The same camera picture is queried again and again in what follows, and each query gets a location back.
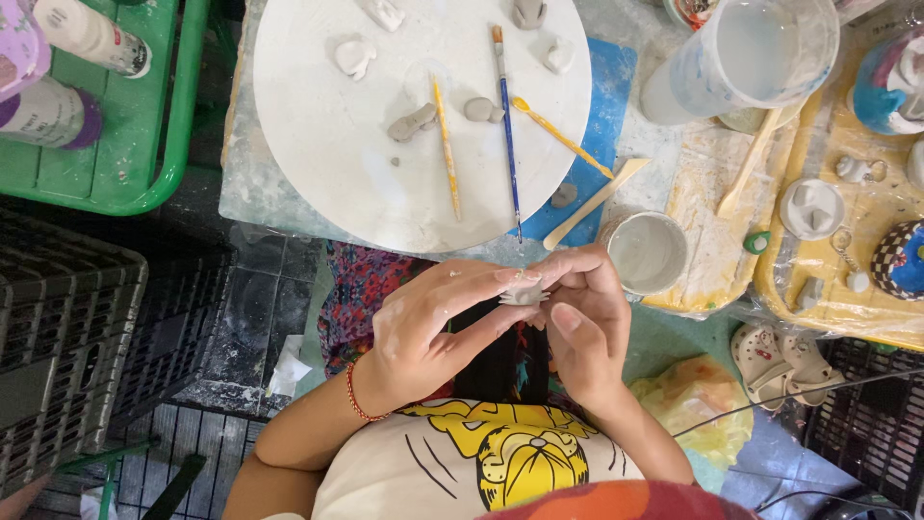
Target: checkered pattern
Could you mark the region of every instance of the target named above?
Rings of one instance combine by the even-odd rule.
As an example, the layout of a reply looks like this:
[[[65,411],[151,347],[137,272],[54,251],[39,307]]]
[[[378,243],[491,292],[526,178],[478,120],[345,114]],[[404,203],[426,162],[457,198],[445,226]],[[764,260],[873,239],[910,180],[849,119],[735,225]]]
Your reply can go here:
[[[909,220],[896,225],[889,231],[889,234],[882,239],[876,253],[872,256],[872,265],[870,270],[872,277],[883,291],[888,292],[900,300],[910,300],[913,302],[924,301],[924,291],[909,292],[892,281],[892,270],[896,257],[905,250],[905,246],[911,237],[924,226],[924,219]]]

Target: blue paintbrush handle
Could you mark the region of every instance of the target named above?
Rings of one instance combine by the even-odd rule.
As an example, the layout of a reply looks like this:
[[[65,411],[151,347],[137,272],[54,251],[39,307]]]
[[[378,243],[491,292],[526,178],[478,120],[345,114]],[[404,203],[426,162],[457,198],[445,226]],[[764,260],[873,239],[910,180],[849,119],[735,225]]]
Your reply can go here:
[[[514,132],[510,127],[510,98],[507,96],[507,78],[501,78],[501,104],[504,114],[504,130],[507,134],[507,159],[510,161],[510,184],[514,190],[514,211],[517,212],[517,240],[523,243],[523,227],[519,219],[519,193],[517,192],[517,164],[514,162]]]

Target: hand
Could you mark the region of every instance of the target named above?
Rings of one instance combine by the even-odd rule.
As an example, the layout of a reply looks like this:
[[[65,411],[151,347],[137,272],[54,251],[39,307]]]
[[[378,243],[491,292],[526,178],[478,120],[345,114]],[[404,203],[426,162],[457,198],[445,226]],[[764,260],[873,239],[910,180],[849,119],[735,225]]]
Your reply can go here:
[[[446,322],[508,289],[536,285],[539,278],[535,271],[449,260],[389,294],[372,317],[373,348],[354,368],[359,407],[368,415],[382,415],[438,390],[517,321],[539,313],[539,307],[501,305],[455,334],[440,332]]]
[[[552,293],[536,321],[547,326],[568,395],[591,414],[612,418],[631,396],[622,374],[632,308],[610,255],[592,244],[552,253],[530,268]]]

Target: green plastic tray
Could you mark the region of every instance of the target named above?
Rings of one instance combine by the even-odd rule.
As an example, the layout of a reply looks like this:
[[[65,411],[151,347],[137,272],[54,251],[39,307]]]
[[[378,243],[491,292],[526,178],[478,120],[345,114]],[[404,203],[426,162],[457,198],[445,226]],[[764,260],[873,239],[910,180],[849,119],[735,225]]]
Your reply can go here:
[[[82,1],[147,42],[151,70],[128,80],[55,49],[52,77],[96,96],[103,110],[103,134],[95,145],[78,151],[0,139],[0,192],[105,215],[144,213],[169,198],[183,179],[209,0],[185,3],[164,162],[156,176],[179,0],[148,0],[137,6]]]

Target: black cable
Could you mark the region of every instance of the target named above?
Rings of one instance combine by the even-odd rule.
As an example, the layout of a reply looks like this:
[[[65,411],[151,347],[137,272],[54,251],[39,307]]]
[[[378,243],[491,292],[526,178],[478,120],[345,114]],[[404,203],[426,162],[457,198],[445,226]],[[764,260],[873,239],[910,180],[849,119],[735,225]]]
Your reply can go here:
[[[781,400],[781,399],[784,399],[784,400],[785,400],[785,399],[790,399],[790,398],[793,398],[793,397],[796,397],[796,396],[799,396],[799,395],[806,395],[806,394],[809,394],[809,393],[815,393],[815,392],[817,392],[817,391],[838,390],[838,389],[843,389],[843,388],[847,388],[847,387],[853,387],[853,386],[856,386],[856,385],[862,385],[863,383],[871,383],[871,382],[873,382],[873,381],[879,381],[880,379],[900,378],[900,377],[902,377],[902,376],[914,376],[915,374],[920,374],[920,373],[922,373],[922,372],[924,372],[924,368],[918,368],[918,369],[915,369],[915,370],[906,370],[905,372],[893,372],[893,373],[891,373],[891,374],[880,374],[880,375],[878,375],[878,376],[873,376],[873,377],[871,377],[871,378],[860,379],[859,381],[847,381],[847,382],[845,382],[845,383],[837,383],[836,385],[829,385],[829,386],[827,386],[827,387],[823,387],[823,388],[820,388],[820,389],[806,390],[806,391],[801,391],[801,392],[798,392],[798,393],[790,393],[790,394],[786,394],[786,395],[781,396],[781,397],[774,397],[773,399],[768,399],[767,401],[754,402],[754,403],[752,403],[752,404],[749,404],[748,406],[742,406],[741,408],[738,408],[738,409],[736,409],[736,410],[732,410],[731,412],[725,412],[724,414],[718,414],[717,416],[713,417],[712,419],[709,419],[708,421],[703,421],[703,422],[701,422],[701,423],[695,425],[694,427],[690,427],[690,428],[685,429],[684,431],[681,431],[680,433],[674,435],[674,438],[676,439],[676,438],[680,437],[681,435],[686,435],[687,433],[693,431],[694,429],[696,429],[696,428],[698,428],[698,427],[704,427],[704,426],[708,425],[709,423],[713,423],[713,422],[715,422],[715,421],[717,421],[717,420],[719,420],[719,419],[721,419],[721,418],[723,418],[723,417],[727,417],[727,416],[729,416],[729,415],[734,415],[734,414],[737,414],[738,412],[744,412],[745,410],[750,410],[751,408],[756,408],[756,407],[761,406],[762,404],[766,404],[766,403],[768,403],[768,402],[776,402],[776,401],[779,401],[779,400]]]
[[[784,501],[784,500],[787,500],[787,499],[790,499],[790,498],[792,498],[792,497],[795,497],[796,495],[824,495],[824,496],[826,496],[826,497],[828,497],[828,498],[836,499],[836,500],[839,500],[839,501],[845,501],[845,502],[847,502],[847,503],[852,503],[852,504],[854,504],[854,505],[858,505],[858,506],[861,506],[861,507],[868,507],[868,508],[870,508],[870,509],[882,509],[882,510],[884,510],[884,511],[891,511],[891,512],[893,512],[893,513],[898,513],[898,514],[904,516],[904,517],[907,518],[908,520],[914,520],[914,518],[912,518],[911,514],[909,514],[907,511],[905,511],[904,509],[899,508],[899,507],[892,507],[892,506],[890,506],[890,505],[879,505],[879,504],[870,503],[870,502],[865,502],[865,501],[852,501],[852,500],[850,500],[850,499],[846,499],[846,498],[844,498],[844,497],[839,497],[839,496],[837,496],[837,495],[834,495],[834,494],[832,494],[832,493],[827,493],[827,492],[825,492],[825,491],[794,491],[794,492],[792,492],[792,493],[789,493],[788,495],[783,495],[782,497],[776,499],[775,501],[772,501],[772,502],[770,502],[770,503],[765,503],[765,504],[762,504],[762,505],[756,507],[756,508],[754,509],[754,513],[757,513],[757,514],[763,513],[764,511],[770,509],[771,507],[773,507],[773,506],[776,505],[777,503],[779,503],[779,502],[781,502],[781,501]]]

